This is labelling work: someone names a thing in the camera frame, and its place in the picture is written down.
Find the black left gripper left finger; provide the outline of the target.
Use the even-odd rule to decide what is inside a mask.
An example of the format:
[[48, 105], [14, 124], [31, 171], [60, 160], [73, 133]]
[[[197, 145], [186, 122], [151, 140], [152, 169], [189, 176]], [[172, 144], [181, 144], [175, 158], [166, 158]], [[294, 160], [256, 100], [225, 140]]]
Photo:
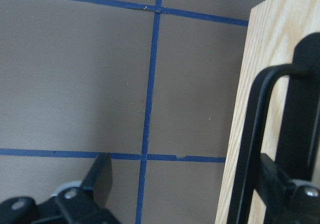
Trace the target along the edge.
[[111, 154], [100, 153], [79, 184], [67, 185], [47, 201], [28, 196], [0, 204], [1, 223], [119, 223], [105, 205], [113, 183]]

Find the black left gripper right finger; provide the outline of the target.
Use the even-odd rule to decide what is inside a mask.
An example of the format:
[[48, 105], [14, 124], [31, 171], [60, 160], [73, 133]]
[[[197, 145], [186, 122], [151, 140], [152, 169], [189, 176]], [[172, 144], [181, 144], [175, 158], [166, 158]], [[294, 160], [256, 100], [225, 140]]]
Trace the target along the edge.
[[319, 187], [292, 179], [268, 155], [260, 155], [255, 191], [266, 210], [264, 223], [319, 223]]

